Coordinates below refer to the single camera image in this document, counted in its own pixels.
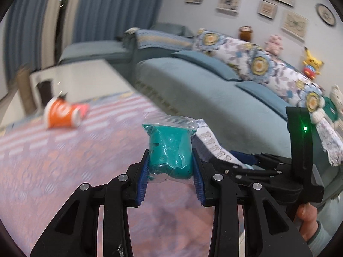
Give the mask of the person's right hand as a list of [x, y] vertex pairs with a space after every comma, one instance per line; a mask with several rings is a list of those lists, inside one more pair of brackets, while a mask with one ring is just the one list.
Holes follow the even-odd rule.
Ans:
[[319, 228], [317, 214], [317, 208], [310, 203], [301, 204], [298, 207], [296, 216], [302, 221], [299, 232], [305, 241], [309, 241]]

